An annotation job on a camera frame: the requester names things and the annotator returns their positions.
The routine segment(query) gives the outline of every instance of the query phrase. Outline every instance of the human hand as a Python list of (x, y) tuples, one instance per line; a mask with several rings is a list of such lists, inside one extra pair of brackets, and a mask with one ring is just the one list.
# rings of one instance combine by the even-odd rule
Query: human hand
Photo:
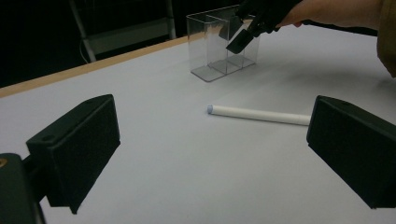
[(277, 26), (311, 20), (340, 27), (378, 30), (383, 0), (303, 0)]

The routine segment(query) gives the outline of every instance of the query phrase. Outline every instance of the wooden table edge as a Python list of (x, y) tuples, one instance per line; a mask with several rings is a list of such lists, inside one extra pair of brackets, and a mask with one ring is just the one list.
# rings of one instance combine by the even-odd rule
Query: wooden table edge
[(87, 63), (79, 67), (64, 70), (62, 72), (54, 73), (44, 77), (38, 77), (32, 80), (24, 81), (14, 85), (6, 86), (0, 89), (0, 98), (6, 97), (12, 94), (16, 94), (23, 91), (29, 91), (38, 87), (49, 85), (54, 82), (62, 81), (70, 77), (80, 76), (91, 71), (95, 71), (104, 67), (108, 67), (113, 64), (122, 63), (134, 58), (144, 56), (162, 49), (171, 48), (173, 46), (183, 44), (187, 42), (187, 37), (181, 37), (173, 40), (163, 42), (161, 44), (149, 46), (143, 49), (137, 49), (131, 52), (123, 53), (111, 58), (103, 59), (95, 63)]

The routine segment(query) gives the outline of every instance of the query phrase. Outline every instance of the clear plastic container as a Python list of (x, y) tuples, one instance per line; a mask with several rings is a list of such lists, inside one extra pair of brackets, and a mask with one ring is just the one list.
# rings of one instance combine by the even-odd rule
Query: clear plastic container
[(226, 49), (254, 18), (249, 16), (241, 25), (234, 15), (237, 8), (224, 7), (187, 16), (190, 69), (204, 81), (224, 77), (256, 62), (260, 37), (238, 54)]

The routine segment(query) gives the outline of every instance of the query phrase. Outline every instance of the white cylinder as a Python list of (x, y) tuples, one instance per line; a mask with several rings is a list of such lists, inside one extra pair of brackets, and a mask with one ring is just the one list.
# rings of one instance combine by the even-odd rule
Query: white cylinder
[(309, 122), (311, 120), (311, 117), (306, 115), (276, 113), (270, 111), (251, 110), (221, 105), (209, 105), (207, 107), (207, 113), (212, 115), (220, 115), (240, 119), (258, 119), (299, 125), (309, 125)]

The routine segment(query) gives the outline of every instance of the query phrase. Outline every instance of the table surface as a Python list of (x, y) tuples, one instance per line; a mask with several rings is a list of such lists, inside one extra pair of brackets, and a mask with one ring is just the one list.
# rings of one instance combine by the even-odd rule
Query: table surface
[(25, 158), (30, 137), (111, 93), (121, 145), (76, 216), (41, 202), (49, 224), (394, 224), (394, 209), (370, 209), (308, 147), (305, 126), (206, 113), (207, 105), (227, 105), (310, 115), (325, 95), (396, 123), (396, 82), (375, 43), (285, 27), (262, 35), (257, 64), (205, 83), (190, 73), (183, 38), (4, 88), (0, 152)]

